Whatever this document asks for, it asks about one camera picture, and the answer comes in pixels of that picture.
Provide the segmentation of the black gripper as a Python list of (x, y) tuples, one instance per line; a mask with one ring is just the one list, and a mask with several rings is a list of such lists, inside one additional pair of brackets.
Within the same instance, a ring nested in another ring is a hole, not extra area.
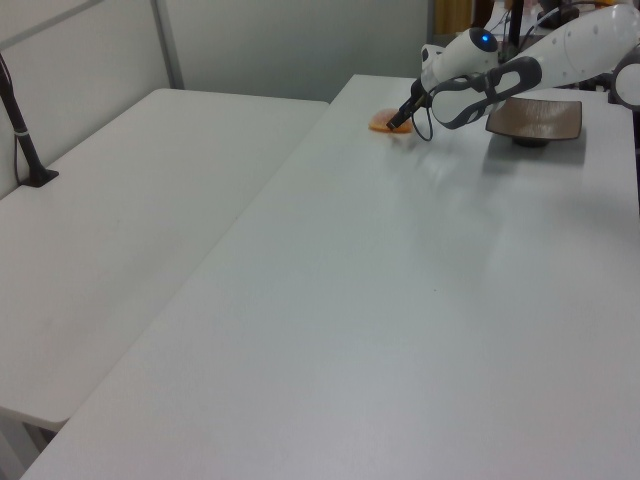
[(390, 131), (399, 132), (417, 110), (420, 108), (428, 109), (430, 106), (431, 90), (425, 88), (420, 79), (416, 79), (411, 85), (410, 98), (404, 102), (391, 119), (387, 121), (386, 127)]

